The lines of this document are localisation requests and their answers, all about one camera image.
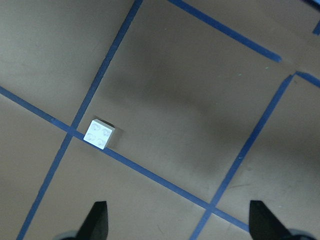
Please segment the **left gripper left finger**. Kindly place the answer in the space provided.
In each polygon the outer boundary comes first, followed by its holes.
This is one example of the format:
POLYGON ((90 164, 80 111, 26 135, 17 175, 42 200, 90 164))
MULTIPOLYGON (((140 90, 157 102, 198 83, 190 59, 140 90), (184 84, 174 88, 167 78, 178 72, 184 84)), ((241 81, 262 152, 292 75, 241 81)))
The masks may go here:
POLYGON ((108 207, 106 201, 96 201, 82 226, 76 234, 76 240, 106 240, 108 237, 108 207))

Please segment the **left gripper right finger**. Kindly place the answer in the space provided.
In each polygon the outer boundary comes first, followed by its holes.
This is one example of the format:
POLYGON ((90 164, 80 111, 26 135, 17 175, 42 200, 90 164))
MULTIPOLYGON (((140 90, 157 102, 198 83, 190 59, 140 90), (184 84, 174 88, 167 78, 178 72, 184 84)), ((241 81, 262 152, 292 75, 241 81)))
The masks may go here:
POLYGON ((261 200, 249 204, 249 234, 253 240, 303 240, 292 235, 261 200))

